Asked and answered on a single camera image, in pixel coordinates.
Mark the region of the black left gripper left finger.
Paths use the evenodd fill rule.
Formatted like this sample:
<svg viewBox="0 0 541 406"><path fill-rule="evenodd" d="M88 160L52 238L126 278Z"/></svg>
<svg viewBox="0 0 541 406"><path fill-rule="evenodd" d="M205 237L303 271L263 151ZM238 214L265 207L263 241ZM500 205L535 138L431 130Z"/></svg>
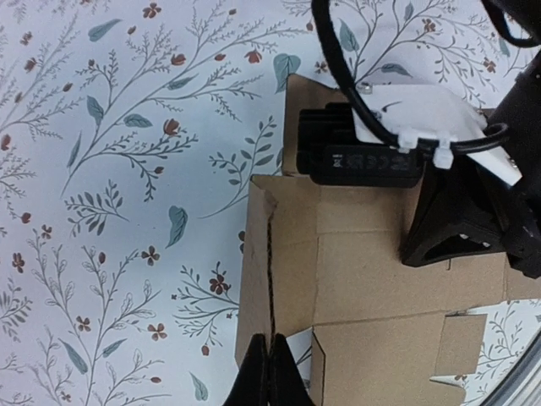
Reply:
<svg viewBox="0 0 541 406"><path fill-rule="evenodd" d="M264 334L254 334L223 406L266 406L269 353Z"/></svg>

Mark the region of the brown cardboard box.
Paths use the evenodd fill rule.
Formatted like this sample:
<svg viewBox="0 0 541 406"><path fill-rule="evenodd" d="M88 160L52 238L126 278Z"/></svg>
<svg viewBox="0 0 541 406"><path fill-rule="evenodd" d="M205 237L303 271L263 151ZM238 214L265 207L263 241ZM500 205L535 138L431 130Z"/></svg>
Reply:
<svg viewBox="0 0 541 406"><path fill-rule="evenodd" d="M314 405L458 405L482 343L480 305L536 299L502 254L404 266L416 190L319 186L297 170L298 115L342 99L286 81L282 176L255 176L243 249L236 357L254 334L286 339Z"/></svg>

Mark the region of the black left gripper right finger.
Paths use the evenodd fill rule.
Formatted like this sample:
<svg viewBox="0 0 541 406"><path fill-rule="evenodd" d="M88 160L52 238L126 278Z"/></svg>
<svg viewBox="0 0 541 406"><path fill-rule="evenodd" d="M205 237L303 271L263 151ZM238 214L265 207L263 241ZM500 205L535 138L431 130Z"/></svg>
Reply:
<svg viewBox="0 0 541 406"><path fill-rule="evenodd" d="M275 335L270 349L270 405L314 406L282 334Z"/></svg>

